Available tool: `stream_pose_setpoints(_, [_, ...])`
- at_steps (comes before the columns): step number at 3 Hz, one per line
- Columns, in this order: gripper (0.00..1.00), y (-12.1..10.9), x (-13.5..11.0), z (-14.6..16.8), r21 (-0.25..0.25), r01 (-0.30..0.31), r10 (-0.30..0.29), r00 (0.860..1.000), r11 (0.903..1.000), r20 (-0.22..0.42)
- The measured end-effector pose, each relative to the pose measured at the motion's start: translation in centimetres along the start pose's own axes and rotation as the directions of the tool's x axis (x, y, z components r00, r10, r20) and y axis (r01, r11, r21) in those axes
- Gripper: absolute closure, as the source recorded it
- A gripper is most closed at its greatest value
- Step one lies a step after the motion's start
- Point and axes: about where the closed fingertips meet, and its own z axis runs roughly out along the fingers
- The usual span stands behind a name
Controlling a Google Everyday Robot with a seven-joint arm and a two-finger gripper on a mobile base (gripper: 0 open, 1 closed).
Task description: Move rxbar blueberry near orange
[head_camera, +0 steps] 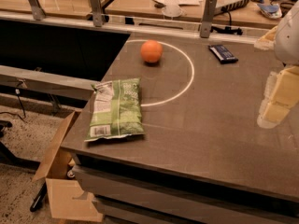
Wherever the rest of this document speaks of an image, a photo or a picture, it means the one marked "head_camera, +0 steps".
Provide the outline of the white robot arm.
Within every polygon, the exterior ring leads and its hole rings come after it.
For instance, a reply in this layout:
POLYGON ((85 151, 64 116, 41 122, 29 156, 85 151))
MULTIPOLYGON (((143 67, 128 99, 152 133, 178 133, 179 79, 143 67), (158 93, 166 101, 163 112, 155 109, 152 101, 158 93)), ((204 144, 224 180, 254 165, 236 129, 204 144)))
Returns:
POLYGON ((285 64, 283 70, 270 73, 257 118, 261 128, 272 129, 299 102, 299 1, 278 26, 255 42, 254 47, 272 49, 277 59, 285 64))

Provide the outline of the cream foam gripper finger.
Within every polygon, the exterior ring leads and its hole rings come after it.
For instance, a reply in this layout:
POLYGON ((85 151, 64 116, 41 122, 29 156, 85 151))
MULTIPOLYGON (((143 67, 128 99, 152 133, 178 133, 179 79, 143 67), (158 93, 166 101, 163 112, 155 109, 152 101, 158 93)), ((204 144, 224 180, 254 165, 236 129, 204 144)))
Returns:
POLYGON ((277 33, 277 27, 273 27, 265 35, 261 36, 254 43, 256 49, 269 50, 274 48, 274 41, 277 33))
POLYGON ((271 72, 264 89, 257 124, 272 129, 283 121, 299 102, 299 67, 287 66, 279 73, 271 72))

